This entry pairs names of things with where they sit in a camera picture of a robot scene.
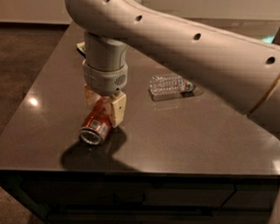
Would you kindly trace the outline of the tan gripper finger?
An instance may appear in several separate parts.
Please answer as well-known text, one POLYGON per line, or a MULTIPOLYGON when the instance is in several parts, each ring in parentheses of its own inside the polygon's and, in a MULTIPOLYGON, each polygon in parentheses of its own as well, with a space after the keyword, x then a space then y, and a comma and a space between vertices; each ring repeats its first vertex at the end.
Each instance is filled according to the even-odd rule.
POLYGON ((116 128, 124 120, 126 99, 126 94, 121 91, 104 100, 104 107, 110 116, 113 128, 116 128))
POLYGON ((85 89, 86 104, 89 109, 92 109, 94 107, 94 105, 96 104, 96 102, 99 99, 101 99, 101 96, 98 93, 94 92, 92 89, 90 89, 88 87, 88 84, 84 85, 84 89, 85 89))

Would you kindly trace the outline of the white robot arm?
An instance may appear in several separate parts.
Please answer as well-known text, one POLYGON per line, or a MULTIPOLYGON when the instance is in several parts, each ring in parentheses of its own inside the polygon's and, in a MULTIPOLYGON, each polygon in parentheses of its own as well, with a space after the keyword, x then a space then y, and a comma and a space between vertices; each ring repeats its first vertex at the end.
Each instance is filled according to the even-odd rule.
POLYGON ((192 80, 280 141, 280 46, 157 12, 140 0, 64 0, 86 34, 84 79, 101 96, 122 91, 124 49, 192 80))

